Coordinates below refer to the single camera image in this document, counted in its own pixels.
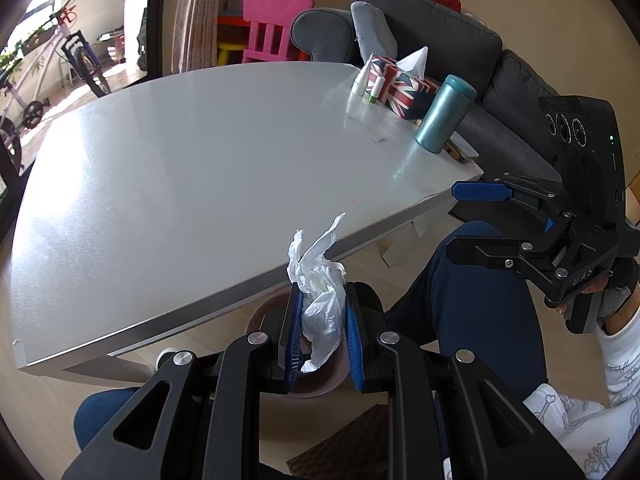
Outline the person's right hand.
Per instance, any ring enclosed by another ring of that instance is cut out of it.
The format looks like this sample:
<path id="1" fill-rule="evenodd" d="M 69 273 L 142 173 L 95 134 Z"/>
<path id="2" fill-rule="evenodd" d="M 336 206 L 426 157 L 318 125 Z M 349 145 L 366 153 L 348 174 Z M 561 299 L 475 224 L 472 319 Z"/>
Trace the person's right hand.
<path id="1" fill-rule="evenodd" d="M 604 289 L 586 294 L 581 292 L 566 304 L 563 313 L 565 327 L 572 334 L 588 334 L 601 320 L 617 313 L 629 300 L 638 284 L 639 268 L 634 260 L 632 269 L 611 272 Z"/>

